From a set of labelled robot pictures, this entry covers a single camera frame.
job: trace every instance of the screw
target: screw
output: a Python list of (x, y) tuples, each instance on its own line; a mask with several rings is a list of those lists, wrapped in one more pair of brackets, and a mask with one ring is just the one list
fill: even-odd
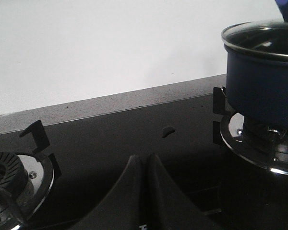
[(238, 129), (237, 129), (237, 134), (238, 134), (239, 136), (242, 135), (242, 129), (241, 129), (241, 128), (238, 128)]
[(31, 172), (29, 173), (29, 177), (30, 177), (30, 179), (35, 179), (35, 178), (37, 177), (37, 173), (34, 172), (34, 171), (31, 171)]

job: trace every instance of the gas stove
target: gas stove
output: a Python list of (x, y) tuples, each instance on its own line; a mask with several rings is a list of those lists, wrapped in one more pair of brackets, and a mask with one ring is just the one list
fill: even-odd
[[(260, 217), (288, 229), (275, 218), (279, 197), (265, 197), (264, 210), (253, 189), (273, 190), (271, 180), (250, 183), (288, 175), (254, 165), (224, 137), (224, 124), (238, 144), (244, 135), (243, 118), (233, 121), (226, 92), (214, 89), (225, 80), (0, 115), (0, 230), (248, 230)], [(22, 180), (2, 185), (12, 161)]]

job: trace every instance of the white wall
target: white wall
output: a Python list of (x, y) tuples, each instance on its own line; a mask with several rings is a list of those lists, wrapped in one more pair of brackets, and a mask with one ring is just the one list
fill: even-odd
[(226, 72), (223, 28), (273, 0), (0, 0), (0, 114)]

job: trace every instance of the glass lid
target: glass lid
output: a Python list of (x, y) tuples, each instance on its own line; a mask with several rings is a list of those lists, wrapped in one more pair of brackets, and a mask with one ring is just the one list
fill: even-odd
[(222, 31), (222, 39), (240, 53), (288, 61), (288, 23), (284, 20), (233, 25)]

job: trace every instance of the gas burner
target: gas burner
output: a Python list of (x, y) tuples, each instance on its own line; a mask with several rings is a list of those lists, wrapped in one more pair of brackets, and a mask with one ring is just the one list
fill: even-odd
[(0, 152), (0, 230), (25, 225), (52, 187), (54, 170), (44, 154)]
[(288, 175), (288, 132), (239, 113), (223, 116), (220, 132), (223, 141), (238, 156), (268, 171)]

